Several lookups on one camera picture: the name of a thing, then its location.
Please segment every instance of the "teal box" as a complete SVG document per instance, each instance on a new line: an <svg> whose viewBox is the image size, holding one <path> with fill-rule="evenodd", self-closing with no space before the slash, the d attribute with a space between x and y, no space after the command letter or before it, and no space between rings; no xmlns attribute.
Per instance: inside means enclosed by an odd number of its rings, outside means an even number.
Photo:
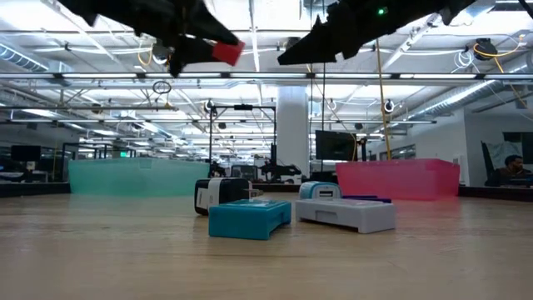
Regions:
<svg viewBox="0 0 533 300"><path fill-rule="evenodd" d="M268 240L274 229L291 223L291 203L239 200L209 208L209 235Z"/></svg>
<svg viewBox="0 0 533 300"><path fill-rule="evenodd" d="M73 194L119 197L193 196L209 164L157 158L76 160L68 164Z"/></svg>

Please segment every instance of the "wooden table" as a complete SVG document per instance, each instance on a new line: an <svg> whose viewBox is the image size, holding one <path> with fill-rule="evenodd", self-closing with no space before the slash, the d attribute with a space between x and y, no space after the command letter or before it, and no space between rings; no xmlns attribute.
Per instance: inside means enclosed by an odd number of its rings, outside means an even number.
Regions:
<svg viewBox="0 0 533 300"><path fill-rule="evenodd" d="M293 220L260 242L209 238L190 198L0 199L0 298L531 299L533 206L396 205L395 231Z"/></svg>

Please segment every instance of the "green led light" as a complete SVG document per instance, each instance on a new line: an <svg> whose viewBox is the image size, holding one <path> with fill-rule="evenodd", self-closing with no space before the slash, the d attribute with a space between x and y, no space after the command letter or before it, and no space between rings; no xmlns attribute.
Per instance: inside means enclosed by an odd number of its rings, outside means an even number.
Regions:
<svg viewBox="0 0 533 300"><path fill-rule="evenodd" d="M388 13L389 10L387 7L382 7L380 9L377 10L377 15L378 16L383 16L384 14Z"/></svg>

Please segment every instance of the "translucent plastic bin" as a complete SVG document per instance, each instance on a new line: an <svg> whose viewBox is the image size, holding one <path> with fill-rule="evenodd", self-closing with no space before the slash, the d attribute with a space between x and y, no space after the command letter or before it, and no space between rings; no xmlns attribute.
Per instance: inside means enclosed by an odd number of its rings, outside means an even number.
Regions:
<svg viewBox="0 0 533 300"><path fill-rule="evenodd" d="M459 192L459 165L440 159L344 162L336 173L343 195L434 201Z"/></svg>
<svg viewBox="0 0 533 300"><path fill-rule="evenodd" d="M209 164L155 158L71 161L72 193L119 197L192 196Z"/></svg>

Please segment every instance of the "overhead duct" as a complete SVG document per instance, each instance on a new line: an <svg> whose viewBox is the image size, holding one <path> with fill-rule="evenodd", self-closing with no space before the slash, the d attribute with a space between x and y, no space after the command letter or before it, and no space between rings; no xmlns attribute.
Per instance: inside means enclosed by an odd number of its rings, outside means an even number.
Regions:
<svg viewBox="0 0 533 300"><path fill-rule="evenodd" d="M531 73L533 72L533 52L528 52L518 58L513 59L504 66L506 73ZM425 115L440 116L451 113L458 108L471 104L479 99L499 93L505 89L505 84L501 80L487 80L472 84L468 87L457 87L426 103L423 109L415 110L409 116L409 120L423 118Z"/></svg>
<svg viewBox="0 0 533 300"><path fill-rule="evenodd" d="M30 72L46 72L49 69L47 65L30 58L28 55L18 51L15 47L7 45L7 43L2 40L0 40L0 59L14 63Z"/></svg>
<svg viewBox="0 0 533 300"><path fill-rule="evenodd" d="M70 73L72 68L64 62L49 61L39 62L32 55L26 54L22 49L16 47L9 42L0 39L0 59L3 61L13 63L20 68L24 68L32 73ZM65 80L49 80L50 83L59 83L62 86L69 86L70 83Z"/></svg>

